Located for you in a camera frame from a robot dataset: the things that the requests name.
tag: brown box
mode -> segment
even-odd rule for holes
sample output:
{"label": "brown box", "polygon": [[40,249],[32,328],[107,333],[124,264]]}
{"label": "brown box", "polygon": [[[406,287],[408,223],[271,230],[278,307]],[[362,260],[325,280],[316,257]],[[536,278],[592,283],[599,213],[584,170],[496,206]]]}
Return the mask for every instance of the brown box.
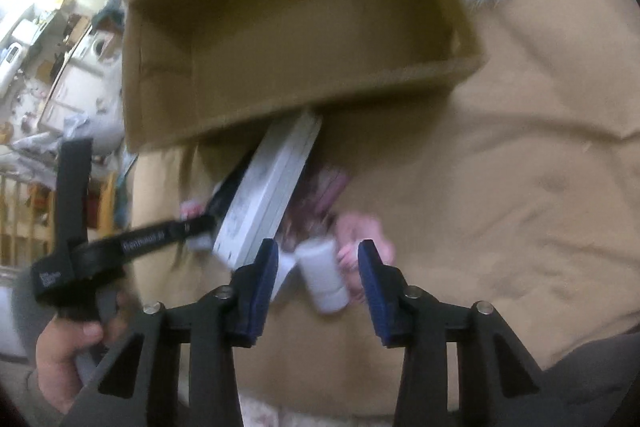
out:
{"label": "brown box", "polygon": [[131,150],[304,105],[453,86],[483,63],[462,0],[128,0]]}

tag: silver bolt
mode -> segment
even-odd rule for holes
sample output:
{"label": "silver bolt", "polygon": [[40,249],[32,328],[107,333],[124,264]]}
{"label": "silver bolt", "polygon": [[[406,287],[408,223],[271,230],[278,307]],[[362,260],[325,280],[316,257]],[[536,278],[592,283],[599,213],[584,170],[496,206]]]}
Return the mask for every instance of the silver bolt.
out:
{"label": "silver bolt", "polygon": [[216,289],[216,297],[221,300],[227,300],[234,296],[234,289],[231,286],[220,286]]}
{"label": "silver bolt", "polygon": [[154,302],[153,304],[145,305],[142,308],[142,311],[145,312],[147,315],[155,315],[161,310],[161,308],[162,308],[162,303]]}
{"label": "silver bolt", "polygon": [[407,286],[404,295],[410,299],[419,299],[422,296],[422,288],[418,286]]}
{"label": "silver bolt", "polygon": [[476,309],[482,315],[491,315],[494,312],[494,305],[491,304],[491,302],[479,301],[478,304],[476,304]]}

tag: tan cloth surface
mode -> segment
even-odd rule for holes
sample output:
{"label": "tan cloth surface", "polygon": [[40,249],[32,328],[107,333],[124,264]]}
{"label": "tan cloth surface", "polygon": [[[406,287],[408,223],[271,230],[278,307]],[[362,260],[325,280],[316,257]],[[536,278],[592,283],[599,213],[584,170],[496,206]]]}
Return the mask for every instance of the tan cloth surface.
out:
{"label": "tan cloth surface", "polygon": [[[492,301],[547,367],[640,319],[640,10],[508,0],[476,19],[483,70],[448,97],[326,114],[316,153],[353,175],[338,206],[382,218],[410,283],[450,303]],[[134,224],[176,216],[244,147],[140,158]],[[227,277],[175,248],[134,272],[143,299],[169,306]],[[274,405],[375,414],[394,409],[402,352],[379,344],[366,307],[321,318],[300,294],[236,362],[239,386]]]}

